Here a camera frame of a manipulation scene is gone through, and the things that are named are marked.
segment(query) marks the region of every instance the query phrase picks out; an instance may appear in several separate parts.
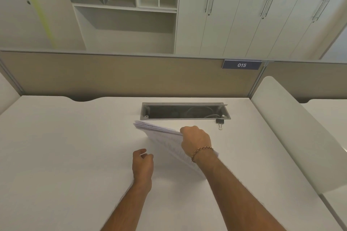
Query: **paper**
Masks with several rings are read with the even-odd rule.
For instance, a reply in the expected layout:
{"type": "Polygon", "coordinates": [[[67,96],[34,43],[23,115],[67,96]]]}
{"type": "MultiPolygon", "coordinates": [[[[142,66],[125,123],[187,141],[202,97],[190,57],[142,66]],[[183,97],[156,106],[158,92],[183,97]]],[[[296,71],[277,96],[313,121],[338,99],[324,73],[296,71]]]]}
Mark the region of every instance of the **paper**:
{"type": "Polygon", "coordinates": [[[165,148],[172,156],[189,166],[201,176],[205,177],[196,163],[192,162],[192,159],[188,157],[181,147],[183,141],[182,133],[161,127],[153,124],[149,124],[143,121],[135,121],[135,127],[143,132],[155,143],[165,148]]]}

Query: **gold chain bracelet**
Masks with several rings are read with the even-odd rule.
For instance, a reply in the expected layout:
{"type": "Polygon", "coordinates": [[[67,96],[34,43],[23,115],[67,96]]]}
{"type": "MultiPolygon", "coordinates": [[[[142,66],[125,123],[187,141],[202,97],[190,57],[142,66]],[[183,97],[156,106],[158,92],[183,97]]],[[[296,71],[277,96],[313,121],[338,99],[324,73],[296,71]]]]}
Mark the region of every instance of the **gold chain bracelet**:
{"type": "Polygon", "coordinates": [[[211,149],[211,150],[213,150],[213,148],[210,147],[210,146],[200,147],[200,148],[197,149],[197,150],[193,153],[193,155],[192,155],[192,162],[193,162],[193,163],[195,163],[195,161],[194,161],[194,156],[197,154],[198,151],[200,151],[200,150],[202,150],[202,149],[211,149]]]}

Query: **door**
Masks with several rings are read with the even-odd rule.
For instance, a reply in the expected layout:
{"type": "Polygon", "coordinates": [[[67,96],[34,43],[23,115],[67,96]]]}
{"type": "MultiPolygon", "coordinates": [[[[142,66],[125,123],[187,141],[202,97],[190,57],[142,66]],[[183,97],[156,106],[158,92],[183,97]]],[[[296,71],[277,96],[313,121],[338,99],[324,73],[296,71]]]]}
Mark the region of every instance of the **door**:
{"type": "Polygon", "coordinates": [[[269,0],[246,58],[267,58],[296,1],[269,0]]]}
{"type": "Polygon", "coordinates": [[[210,0],[200,55],[222,57],[240,0],[210,0]]]}
{"type": "Polygon", "coordinates": [[[268,58],[288,59],[324,0],[298,0],[268,58]]]}
{"type": "Polygon", "coordinates": [[[176,54],[199,55],[209,0],[179,0],[176,54]]]}
{"type": "Polygon", "coordinates": [[[334,27],[336,21],[345,13],[347,0],[326,0],[291,54],[292,59],[319,59],[312,54],[334,27]]]}
{"type": "Polygon", "coordinates": [[[0,47],[51,49],[45,29],[29,0],[0,0],[0,47]]]}
{"type": "Polygon", "coordinates": [[[268,0],[240,0],[224,57],[244,58],[268,0]]]}

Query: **yellow tape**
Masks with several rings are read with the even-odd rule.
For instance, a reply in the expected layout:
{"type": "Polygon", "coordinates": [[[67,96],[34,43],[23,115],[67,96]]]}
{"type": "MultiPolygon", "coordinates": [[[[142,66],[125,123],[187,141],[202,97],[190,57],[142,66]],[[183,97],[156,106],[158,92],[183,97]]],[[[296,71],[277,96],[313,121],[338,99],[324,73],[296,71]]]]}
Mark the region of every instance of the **yellow tape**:
{"type": "Polygon", "coordinates": [[[52,44],[52,47],[54,49],[56,49],[57,45],[55,44],[54,37],[53,37],[52,32],[51,32],[51,30],[49,28],[49,24],[48,24],[48,22],[46,20],[45,14],[44,14],[43,10],[41,9],[38,1],[37,0],[30,0],[30,3],[34,6],[34,9],[36,10],[38,18],[40,19],[40,21],[41,21],[41,23],[43,25],[43,28],[44,28],[44,30],[45,30],[45,32],[47,34],[47,37],[48,37],[49,41],[52,44]]]}

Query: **white desk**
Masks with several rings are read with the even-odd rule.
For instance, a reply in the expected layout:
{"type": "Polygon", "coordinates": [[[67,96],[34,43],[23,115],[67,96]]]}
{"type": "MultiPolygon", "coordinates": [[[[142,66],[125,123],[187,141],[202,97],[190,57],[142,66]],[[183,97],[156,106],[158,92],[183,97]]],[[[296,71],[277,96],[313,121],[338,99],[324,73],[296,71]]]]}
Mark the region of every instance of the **white desk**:
{"type": "MultiPolygon", "coordinates": [[[[347,100],[314,99],[302,105],[347,150],[347,100]]],[[[347,186],[323,195],[347,225],[347,186]]]]}
{"type": "Polygon", "coordinates": [[[224,102],[231,120],[151,121],[210,134],[220,159],[288,231],[341,230],[249,99],[22,96],[0,115],[4,230],[98,231],[132,181],[132,151],[154,154],[138,231],[226,230],[208,182],[133,127],[142,102],[224,102]]]}

